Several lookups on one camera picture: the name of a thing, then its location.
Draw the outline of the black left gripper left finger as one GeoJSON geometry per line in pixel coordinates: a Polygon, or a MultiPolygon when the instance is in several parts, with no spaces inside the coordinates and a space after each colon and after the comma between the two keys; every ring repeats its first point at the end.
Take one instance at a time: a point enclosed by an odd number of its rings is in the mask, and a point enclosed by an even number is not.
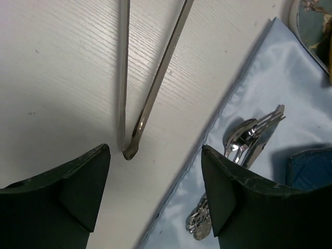
{"type": "Polygon", "coordinates": [[[86,248],[109,172],[101,144],[1,189],[1,248],[86,248]]]}

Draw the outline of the silver metal tongs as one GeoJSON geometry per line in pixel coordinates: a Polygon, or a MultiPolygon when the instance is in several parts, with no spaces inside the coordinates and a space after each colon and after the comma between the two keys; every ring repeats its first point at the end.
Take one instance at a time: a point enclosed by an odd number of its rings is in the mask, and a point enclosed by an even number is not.
{"type": "Polygon", "coordinates": [[[132,160],[139,150],[139,144],[147,125],[148,118],[153,109],[159,89],[167,72],[172,55],[177,46],[180,35],[189,16],[193,1],[184,1],[179,12],[174,29],[161,58],[160,64],[151,83],[148,95],[133,129],[129,145],[125,145],[126,136],[126,103],[128,86],[128,58],[129,58],[129,26],[130,26],[130,1],[120,1],[119,4],[119,36],[118,36],[118,146],[126,160],[132,160]]]}

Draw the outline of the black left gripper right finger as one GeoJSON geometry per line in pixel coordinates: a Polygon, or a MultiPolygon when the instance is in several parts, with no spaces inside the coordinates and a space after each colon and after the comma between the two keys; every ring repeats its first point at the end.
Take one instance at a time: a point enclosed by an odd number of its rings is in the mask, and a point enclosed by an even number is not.
{"type": "Polygon", "coordinates": [[[331,185],[295,189],[207,145],[201,166],[220,248],[331,248],[331,185]]]}

